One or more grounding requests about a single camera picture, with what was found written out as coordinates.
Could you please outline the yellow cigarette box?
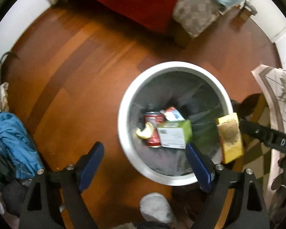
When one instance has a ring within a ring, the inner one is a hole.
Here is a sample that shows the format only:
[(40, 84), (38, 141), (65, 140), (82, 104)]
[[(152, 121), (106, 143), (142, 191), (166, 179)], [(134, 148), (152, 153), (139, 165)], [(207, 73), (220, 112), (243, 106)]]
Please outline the yellow cigarette box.
[(237, 113), (220, 117), (216, 121), (222, 149), (222, 162), (228, 164), (243, 156), (243, 141)]

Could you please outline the green cardboard box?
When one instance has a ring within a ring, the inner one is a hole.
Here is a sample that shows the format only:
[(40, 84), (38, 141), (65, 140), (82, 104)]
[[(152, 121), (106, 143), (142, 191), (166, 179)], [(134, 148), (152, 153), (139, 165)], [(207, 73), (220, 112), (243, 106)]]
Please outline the green cardboard box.
[(157, 126), (161, 146), (172, 149), (185, 149), (193, 137), (190, 120), (163, 122)]

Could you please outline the blue white milk carton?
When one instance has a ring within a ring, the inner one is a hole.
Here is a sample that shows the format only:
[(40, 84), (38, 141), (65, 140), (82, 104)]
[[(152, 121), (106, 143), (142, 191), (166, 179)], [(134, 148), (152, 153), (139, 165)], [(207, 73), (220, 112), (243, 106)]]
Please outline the blue white milk carton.
[(171, 106), (166, 110), (160, 110), (160, 112), (165, 116), (167, 121), (170, 122), (185, 121), (185, 118), (174, 106)]

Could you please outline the yellow fruit peel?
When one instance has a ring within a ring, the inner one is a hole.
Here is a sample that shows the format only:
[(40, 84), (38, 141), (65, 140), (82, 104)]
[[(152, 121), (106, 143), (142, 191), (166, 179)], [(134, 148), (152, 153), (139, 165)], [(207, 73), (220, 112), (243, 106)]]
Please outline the yellow fruit peel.
[(145, 128), (143, 130), (137, 128), (135, 133), (141, 139), (150, 139), (154, 133), (153, 124), (151, 124), (151, 122), (146, 122)]

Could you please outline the red soda can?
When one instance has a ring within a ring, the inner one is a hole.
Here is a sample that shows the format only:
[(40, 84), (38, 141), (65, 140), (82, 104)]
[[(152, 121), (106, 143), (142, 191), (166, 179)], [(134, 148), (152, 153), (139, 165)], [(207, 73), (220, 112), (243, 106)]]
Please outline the red soda can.
[(153, 126), (153, 132), (151, 137), (146, 139), (146, 143), (149, 147), (158, 148), (161, 147), (160, 138), (157, 132), (157, 126), (165, 121), (165, 116), (161, 112), (147, 112), (144, 114), (144, 122), (151, 123)]

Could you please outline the white round trash bin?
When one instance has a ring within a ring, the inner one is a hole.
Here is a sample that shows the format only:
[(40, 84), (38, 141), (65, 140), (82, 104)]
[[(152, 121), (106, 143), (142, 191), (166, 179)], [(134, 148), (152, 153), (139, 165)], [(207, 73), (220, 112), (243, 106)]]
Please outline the white round trash bin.
[(210, 72), (182, 61), (164, 62), (144, 71), (126, 90), (118, 113), (120, 144), (146, 178), (190, 185), (197, 179), (185, 146), (193, 142), (220, 163), (216, 121), (232, 112), (228, 93)]

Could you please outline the white patterned table cloth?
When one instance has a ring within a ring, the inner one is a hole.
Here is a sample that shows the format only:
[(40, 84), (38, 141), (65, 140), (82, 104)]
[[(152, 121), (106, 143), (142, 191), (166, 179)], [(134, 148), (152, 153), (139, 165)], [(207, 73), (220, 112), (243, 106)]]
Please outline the white patterned table cloth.
[[(286, 70), (259, 65), (252, 71), (252, 75), (266, 102), (266, 105), (262, 106), (261, 115), (257, 116), (257, 122), (286, 134)], [(282, 172), (277, 162), (283, 154), (258, 143), (256, 139), (253, 143), (255, 148), (261, 150), (261, 156), (252, 162), (253, 170), (257, 172), (258, 180), (262, 181), (266, 208), (270, 208), (274, 196), (271, 185), (275, 177)]]

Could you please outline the blue cloth on floor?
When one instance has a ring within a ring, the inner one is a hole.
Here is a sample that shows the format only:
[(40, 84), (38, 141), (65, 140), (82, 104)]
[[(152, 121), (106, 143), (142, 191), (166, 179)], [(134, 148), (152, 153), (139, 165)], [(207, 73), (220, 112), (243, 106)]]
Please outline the blue cloth on floor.
[(34, 178), (44, 168), (30, 134), (21, 120), (9, 112), (0, 112), (0, 155), (11, 160), (18, 179)]

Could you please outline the small wooden stool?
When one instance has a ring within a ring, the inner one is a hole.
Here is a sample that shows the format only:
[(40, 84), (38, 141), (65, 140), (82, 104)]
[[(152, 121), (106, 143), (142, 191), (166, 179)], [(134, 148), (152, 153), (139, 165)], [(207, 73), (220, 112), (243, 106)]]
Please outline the small wooden stool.
[(249, 3), (248, 1), (245, 1), (243, 4), (243, 7), (241, 8), (240, 12), (239, 12), (239, 17), (243, 20), (243, 21), (247, 21), (251, 16), (255, 16), (257, 15), (257, 10), (256, 8)]

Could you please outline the wooden bed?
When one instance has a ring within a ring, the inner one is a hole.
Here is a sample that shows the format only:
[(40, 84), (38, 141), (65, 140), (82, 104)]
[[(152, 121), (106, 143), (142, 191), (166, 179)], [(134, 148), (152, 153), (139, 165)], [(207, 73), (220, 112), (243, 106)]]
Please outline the wooden bed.
[[(51, 4), (58, 1), (68, 0), (49, 0)], [(186, 48), (192, 39), (221, 16), (220, 8), (214, 0), (177, 0), (172, 19), (163, 34), (169, 35), (179, 46)]]

